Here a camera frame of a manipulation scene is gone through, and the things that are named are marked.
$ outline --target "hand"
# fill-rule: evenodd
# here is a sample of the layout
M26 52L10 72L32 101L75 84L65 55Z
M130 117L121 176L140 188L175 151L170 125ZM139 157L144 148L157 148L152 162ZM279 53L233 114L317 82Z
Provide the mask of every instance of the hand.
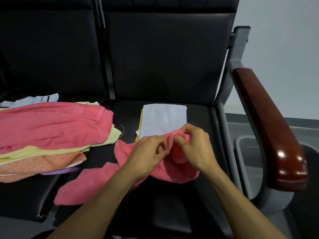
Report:
M180 135L176 135L174 141L181 146L186 158L196 169L204 174L212 169L220 169L207 132L189 123L180 130L190 135L190 142L186 142Z
M133 147L124 166L133 172L135 179L149 175L169 154L165 137L143 137Z

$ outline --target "white wall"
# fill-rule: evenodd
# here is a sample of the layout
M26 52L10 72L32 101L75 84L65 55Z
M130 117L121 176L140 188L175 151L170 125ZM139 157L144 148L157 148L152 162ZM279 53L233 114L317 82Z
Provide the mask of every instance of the white wall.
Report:
M240 0L235 26L251 31L242 63L284 117L319 119L319 0ZM225 112L245 114L235 88Z

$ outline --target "wooden armrest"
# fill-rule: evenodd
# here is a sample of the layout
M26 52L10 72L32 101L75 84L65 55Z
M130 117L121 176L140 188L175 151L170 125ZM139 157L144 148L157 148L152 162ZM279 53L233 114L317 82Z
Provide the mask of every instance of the wooden armrest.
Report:
M291 192L304 189L308 170L302 148L257 76L251 69L236 68L233 82L266 159L267 186Z

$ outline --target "light blue towel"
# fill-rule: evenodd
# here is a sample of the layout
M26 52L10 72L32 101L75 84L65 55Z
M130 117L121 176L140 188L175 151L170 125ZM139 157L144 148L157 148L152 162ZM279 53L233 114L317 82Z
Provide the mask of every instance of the light blue towel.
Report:
M26 98L23 98L21 100L16 100L14 102L12 101L4 101L0 103L1 108L15 108L15 107L21 107L26 105L31 105L35 103L42 103L42 102L56 102L59 99L59 94L55 93L50 96L28 96Z
M187 107L172 104L143 106L139 139L144 136L163 135L181 128L187 123Z

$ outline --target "purple towel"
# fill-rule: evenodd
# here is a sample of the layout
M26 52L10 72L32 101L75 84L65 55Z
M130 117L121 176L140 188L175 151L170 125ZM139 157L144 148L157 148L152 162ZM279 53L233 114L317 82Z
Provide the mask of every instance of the purple towel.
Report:
M75 172L78 171L80 169L80 166L74 166L74 167L70 167L70 168L65 168L65 169L57 169L51 172L46 172L46 173L41 173L42 175L53 175L53 174L66 174L66 173L71 173L71 172Z

